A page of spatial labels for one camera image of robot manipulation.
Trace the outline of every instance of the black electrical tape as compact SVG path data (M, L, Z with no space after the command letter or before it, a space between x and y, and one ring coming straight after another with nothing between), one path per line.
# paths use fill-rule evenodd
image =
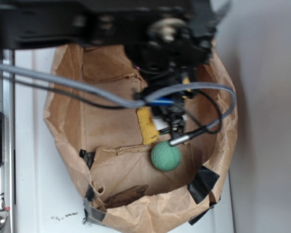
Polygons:
M213 189L219 179L219 175L210 169L202 166L195 175L193 181L188 184L188 190L196 202L199 204Z

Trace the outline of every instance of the paper bag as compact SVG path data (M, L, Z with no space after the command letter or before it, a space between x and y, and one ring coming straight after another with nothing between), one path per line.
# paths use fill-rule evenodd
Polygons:
M134 91L146 87L122 46L61 46L56 51L52 73L127 99L132 99ZM215 51L209 66L198 67L197 76L200 82L233 87ZM112 106L97 96L55 87ZM222 112L228 109L230 97L227 92L205 92ZM203 124L218 117L215 108L201 95L187 99L185 107ZM200 214L220 199L237 139L235 109L223 120L218 134L204 133L179 145L180 165L173 171L161 172L154 168L149 158L153 145L142 145L135 109L106 110L48 93L44 119L84 199L88 219L124 233L165 233L186 221L196 222ZM188 119L186 131L196 128ZM160 140L168 139L167 135L160 137Z

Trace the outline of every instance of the green ball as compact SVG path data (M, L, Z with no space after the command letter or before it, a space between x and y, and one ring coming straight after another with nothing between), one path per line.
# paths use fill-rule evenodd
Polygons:
M178 147L172 147L168 142L160 142L151 151L151 161L156 169L171 171L179 165L181 152Z

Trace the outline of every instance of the wire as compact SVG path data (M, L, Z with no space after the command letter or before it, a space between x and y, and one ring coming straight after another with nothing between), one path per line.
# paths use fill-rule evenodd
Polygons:
M125 109L124 107L121 107L121 106L101 105L101 104L92 102L90 100L87 100L85 98L82 98L82 97L80 97L80 96L78 96L76 94L73 94L71 92L64 91L64 90L61 90L61 89L58 89L58 88L52 88L52 87L48 87L48 86L42 86L42 85L38 85L38 84L27 83L27 82L23 82L23 81L20 81L20 80L16 80L15 78L4 77L3 75L0 75L0 78L8 80L8 81L10 81L12 83L17 83L17 84L20 84L20 85L29 86L29 87L33 87L33 88L37 88L37 89L41 89L41 90L51 91L51 92L57 93L59 95L68 96L68 97L74 98L76 100L82 101L84 103L87 103L87 104L89 104L91 106L97 107L97 108L102 108L102 109L107 109L107 110Z
M218 83L190 83L190 84L176 84L169 87L164 87L158 91L155 91L145 97L145 101L148 103L151 103L153 100L158 99L161 96L168 96L170 94L173 94L175 92L184 91L187 89L192 90L199 90L199 89L215 89L215 90L224 90L227 91L231 96L231 104L228 110L222 114L222 119L227 117L236 105L236 95L233 91L233 89L229 86L218 84ZM212 123L208 125L207 128L212 128L213 126L217 125L220 122L220 119L214 120Z
M15 66L10 66L6 64L0 64L0 70L9 72L12 74L25 76L25 77L31 77L33 79L38 79L38 80L42 80L42 81L46 81L50 83L56 83L59 85L63 85L63 86L71 87L71 88L78 89L81 91L85 91L91 94L95 94L119 106L126 107L126 108L140 108L145 105L145 102L143 100L126 100L124 98L121 98L111 92L105 91L98 87L88 85L86 83L81 83L75 80L67 79L64 77L56 76L56 75L50 75L50 74L41 73L41 72L24 69L24 68L19 68Z
M222 129L222 113L220 111L220 108L219 106L217 105L217 103L213 100L213 98L211 98L207 93L199 90L198 91L201 95L205 96L211 103L212 105L214 106L214 108L216 109L217 113L218 113L218 120L220 120L220 124L219 124L219 127L215 130L215 131L210 131L208 130L208 127L206 126L207 128L207 133L210 133L210 134L216 134L218 133L221 129Z
M95 94L102 98L105 98L106 100L114 102L115 104L119 106L126 107L126 108L140 108L147 104L150 104L151 102L155 101L156 99L159 99L160 97L168 96L170 94L173 94L179 91L184 91L187 89L192 89L192 90L216 89L216 90L224 90L224 91L229 92L231 96L231 104L230 104L229 109L224 114L222 114L222 119L227 117L233 111L236 105L236 96L233 89L229 86L218 84L218 83L176 84L173 86L168 86L160 90L154 91L153 93L145 96L143 100L126 100L113 93L102 90L98 87L91 86L86 83L81 83L75 80L67 79L64 77L56 76L56 75L45 74L45 73L23 69L23 68L19 68L15 66L10 66L6 64L0 64L0 70L9 72L12 74L25 76L25 77L31 77L33 79L56 83L59 85L63 85L63 86L75 88L81 91L85 91L91 94ZM218 123L220 123L220 119L216 119L215 121L210 123L208 125L208 128L210 129L213 126L217 125Z
M215 131L210 131L209 130L209 125L203 125L201 124L197 118L189 111L187 110L186 108L182 107L180 104L176 104L174 103L173 105L176 106L177 108L181 109L182 111L184 111L193 121L196 125L198 125L200 128L204 128L204 131L207 132L207 133L210 133L210 134L216 134L218 133L221 128L222 128L222 113L220 111L220 108L219 106L217 105L217 103L208 95L206 94L205 92L203 91L199 91L199 93L203 96L205 96L211 103L212 105L214 106L214 108L216 109L217 113L218 113L218 120L220 120L220 124L219 124L219 127L215 130Z

